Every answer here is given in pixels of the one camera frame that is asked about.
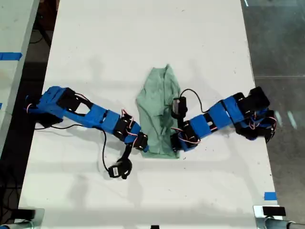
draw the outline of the concrete floor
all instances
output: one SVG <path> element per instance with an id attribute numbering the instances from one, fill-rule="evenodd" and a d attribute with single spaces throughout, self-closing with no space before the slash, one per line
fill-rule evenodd
<path id="1" fill-rule="evenodd" d="M 241 3 L 255 83 L 277 111 L 277 132 L 267 147 L 278 201 L 289 220 L 305 223 L 305 0 Z M 32 33 L 32 42 L 39 38 L 38 32 Z M 33 63 L 45 68 L 41 63 L 47 62 L 49 51 L 44 40 L 30 44 L 26 63 L 31 63 L 31 69 L 24 74 L 33 73 Z"/>

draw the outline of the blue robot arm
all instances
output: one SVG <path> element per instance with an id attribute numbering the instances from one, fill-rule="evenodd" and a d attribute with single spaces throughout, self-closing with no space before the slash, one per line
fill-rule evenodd
<path id="1" fill-rule="evenodd" d="M 269 141 L 275 132 L 274 112 L 268 109 L 270 102 L 261 87 L 252 89 L 247 97 L 237 93 L 217 102 L 209 110 L 188 121 L 186 99 L 180 96 L 173 102 L 172 116 L 178 119 L 177 133 L 171 136 L 174 150 L 188 151 L 200 143 L 200 139 L 228 125 L 250 140 L 264 136 Z"/>
<path id="2" fill-rule="evenodd" d="M 87 114 L 76 112 L 80 104 L 85 104 L 89 108 Z M 131 170 L 128 156 L 133 147 L 144 152 L 148 150 L 147 135 L 141 132 L 140 125 L 130 115 L 124 112 L 121 116 L 93 104 L 70 88 L 50 87 L 39 99 L 27 96 L 26 107 L 27 113 L 34 115 L 36 122 L 41 123 L 44 127 L 60 123 L 63 121 L 63 117 L 67 117 L 84 127 L 105 131 L 123 141 L 126 144 L 126 150 L 116 165 L 108 169 L 110 177 L 127 177 L 129 173 L 126 172 Z"/>

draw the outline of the black cable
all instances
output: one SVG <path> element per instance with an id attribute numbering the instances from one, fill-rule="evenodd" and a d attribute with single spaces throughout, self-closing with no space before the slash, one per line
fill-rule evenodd
<path id="1" fill-rule="evenodd" d="M 73 126 L 83 126 L 81 124 L 73 124 L 73 125 L 70 125 L 70 126 L 67 126 L 67 127 L 57 127 L 57 126 L 49 126 L 49 127 L 43 127 L 43 128 L 35 128 L 34 130 L 44 130 L 44 129 L 48 129 L 48 128 L 54 128 L 54 129 L 59 129 L 59 130 L 64 130 L 64 129 L 68 129 L 68 128 L 71 128 Z"/>
<path id="2" fill-rule="evenodd" d="M 67 126 L 67 127 L 57 127 L 57 126 L 52 126 L 51 125 L 52 128 L 59 129 L 59 130 L 68 129 L 68 128 L 71 128 L 72 126 L 83 126 L 83 125 L 81 125 L 81 124 L 73 124 L 73 125 L 70 125 L 70 126 Z"/>
<path id="3" fill-rule="evenodd" d="M 41 38 L 40 38 L 38 41 L 36 41 L 36 42 L 30 42 L 30 44 L 37 44 L 37 43 L 41 42 L 42 39 L 43 39 L 43 37 L 41 37 Z"/>
<path id="4" fill-rule="evenodd" d="M 81 124 L 73 124 L 73 125 L 70 125 L 70 126 L 67 126 L 67 127 L 56 127 L 56 126 L 52 126 L 52 125 L 51 125 L 50 127 L 55 128 L 55 129 L 63 130 L 63 129 L 68 129 L 68 128 L 72 127 L 72 126 L 83 126 L 83 125 L 81 125 Z M 47 128 L 48 128 L 48 127 L 44 127 L 44 128 L 35 128 L 35 130 L 43 130 L 43 129 L 47 129 Z M 107 168 L 107 166 L 106 166 L 106 164 L 105 164 L 105 159 L 104 159 L 104 153 L 105 153 L 105 147 L 106 147 L 107 136 L 106 136 L 106 132 L 105 132 L 103 129 L 99 129 L 99 130 L 101 130 L 101 131 L 103 132 L 104 138 L 105 138 L 105 140 L 104 140 L 104 145 L 103 145 L 103 150 L 102 150 L 102 161 L 103 161 L 104 168 L 105 168 L 106 171 L 108 172 L 108 168 Z"/>
<path id="5" fill-rule="evenodd" d="M 90 102 L 90 100 L 89 99 L 87 99 L 83 94 L 81 94 L 81 93 L 75 93 L 76 95 L 80 95 L 80 96 L 82 96 L 85 100 L 87 100 L 87 101 L 89 101 Z"/>
<path id="6" fill-rule="evenodd" d="M 103 131 L 103 133 L 104 133 L 104 137 L 105 137 L 105 140 L 104 140 L 104 145 L 103 145 L 103 150 L 102 150 L 102 160 L 103 160 L 103 165 L 104 165 L 104 168 L 106 169 L 106 171 L 108 172 L 109 170 L 108 170 L 108 168 L 107 168 L 107 166 L 106 166 L 106 164 L 105 164 L 105 159 L 104 159 L 104 152 L 105 152 L 105 146 L 106 146 L 106 141 L 107 141 L 107 137 L 106 137 L 106 133 L 105 133 L 105 131 L 103 130 L 103 129 L 101 129 L 102 131 Z"/>
<path id="7" fill-rule="evenodd" d="M 202 109 L 202 103 L 201 103 L 201 100 L 200 100 L 200 98 L 199 98 L 199 95 L 196 93 L 196 91 L 194 91 L 193 89 L 190 89 L 190 88 L 187 88 L 187 89 L 185 89 L 185 90 L 183 90 L 182 92 L 181 92 L 181 94 L 180 94 L 180 97 L 182 96 L 182 94 L 184 93 L 184 92 L 186 92 L 186 91 L 191 91 L 191 92 L 193 92 L 196 96 L 197 96 L 197 98 L 198 98 L 198 100 L 199 100 L 199 103 L 200 103 L 200 109 L 201 109 L 201 112 L 202 113 L 207 113 L 209 110 L 206 110 L 206 111 L 203 111 L 203 109 Z"/>

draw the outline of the green towel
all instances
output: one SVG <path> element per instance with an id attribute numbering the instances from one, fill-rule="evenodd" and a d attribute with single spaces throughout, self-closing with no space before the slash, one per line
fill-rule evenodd
<path id="1" fill-rule="evenodd" d="M 173 99 L 179 97 L 180 87 L 170 65 L 153 68 L 136 102 L 143 133 L 148 135 L 146 157 L 179 158 L 171 146 L 170 136 L 175 133 L 177 120 L 172 118 Z"/>

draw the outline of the white table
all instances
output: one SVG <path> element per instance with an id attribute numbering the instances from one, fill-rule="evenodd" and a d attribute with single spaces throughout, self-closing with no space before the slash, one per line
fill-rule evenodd
<path id="1" fill-rule="evenodd" d="M 170 63 L 205 108 L 254 88 L 239 0 L 62 0 L 44 91 L 70 87 L 139 120 L 136 95 L 153 67 Z M 187 95 L 187 118 L 200 112 Z M 66 120 L 62 126 L 71 124 Z M 108 135 L 106 164 L 124 144 Z M 101 163 L 103 137 L 81 127 L 34 134 L 20 207 L 44 208 L 42 228 L 256 228 L 253 205 L 274 191 L 263 139 L 219 131 L 179 160 L 133 150 L 127 180 Z"/>
<path id="2" fill-rule="evenodd" d="M 0 156 L 6 139 L 39 0 L 0 0 L 0 52 L 21 52 L 0 61 Z"/>

